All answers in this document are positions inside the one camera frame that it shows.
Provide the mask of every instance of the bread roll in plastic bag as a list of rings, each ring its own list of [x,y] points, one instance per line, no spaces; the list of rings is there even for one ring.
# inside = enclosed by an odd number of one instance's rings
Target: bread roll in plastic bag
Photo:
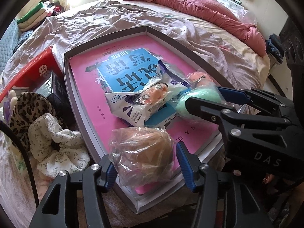
[[[172,176],[174,140],[161,128],[131,127],[113,130],[109,159],[120,186],[142,186],[168,181]]]

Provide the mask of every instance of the speaker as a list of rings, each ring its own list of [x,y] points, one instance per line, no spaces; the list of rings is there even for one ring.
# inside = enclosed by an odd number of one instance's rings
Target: speaker
[[[280,32],[280,39],[291,71],[295,111],[304,126],[304,37],[289,17]]]

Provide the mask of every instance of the green towel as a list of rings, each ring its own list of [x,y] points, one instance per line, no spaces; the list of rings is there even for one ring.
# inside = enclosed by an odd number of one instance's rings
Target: green towel
[[[20,20],[17,20],[17,24],[27,21],[42,8],[43,8],[43,3],[41,2],[36,7],[34,7],[30,12],[28,12],[25,16],[23,16]]]

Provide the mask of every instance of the pink comforter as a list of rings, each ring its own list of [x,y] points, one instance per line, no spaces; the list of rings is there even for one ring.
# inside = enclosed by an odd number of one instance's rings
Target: pink comforter
[[[235,16],[216,0],[124,0],[146,1],[173,8],[223,28],[252,48],[259,56],[266,55],[265,40],[253,24],[240,23]]]

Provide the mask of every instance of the floral white cloth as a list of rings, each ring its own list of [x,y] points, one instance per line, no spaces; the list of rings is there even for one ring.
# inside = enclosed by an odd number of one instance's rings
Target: floral white cloth
[[[38,161],[37,169],[54,179],[61,170],[69,173],[84,170],[90,161],[85,142],[79,131],[62,129],[58,120],[45,113],[28,128],[30,150]],[[59,151],[51,146],[59,144]]]

